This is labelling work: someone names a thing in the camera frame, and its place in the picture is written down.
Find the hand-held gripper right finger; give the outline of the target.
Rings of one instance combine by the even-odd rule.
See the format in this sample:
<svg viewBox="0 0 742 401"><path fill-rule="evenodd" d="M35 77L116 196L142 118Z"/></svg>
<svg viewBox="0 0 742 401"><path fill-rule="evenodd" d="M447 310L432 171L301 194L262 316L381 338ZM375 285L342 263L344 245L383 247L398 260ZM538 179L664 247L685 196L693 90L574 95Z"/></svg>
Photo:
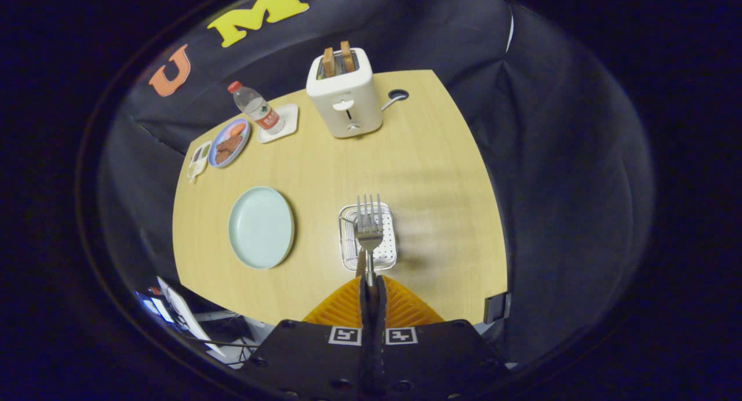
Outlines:
<svg viewBox="0 0 742 401"><path fill-rule="evenodd" d="M488 398L511 375L464 319L443 321L398 282L376 279L376 399Z"/></svg>

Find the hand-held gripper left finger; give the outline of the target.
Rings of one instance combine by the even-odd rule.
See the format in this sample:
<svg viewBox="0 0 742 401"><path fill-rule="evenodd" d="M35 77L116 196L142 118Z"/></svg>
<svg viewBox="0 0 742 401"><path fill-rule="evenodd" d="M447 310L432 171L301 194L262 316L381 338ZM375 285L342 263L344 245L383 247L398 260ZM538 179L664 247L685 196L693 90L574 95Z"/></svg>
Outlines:
<svg viewBox="0 0 742 401"><path fill-rule="evenodd" d="M244 366L281 398L372 397L372 290L363 277L334 291L303 321L284 319Z"/></svg>

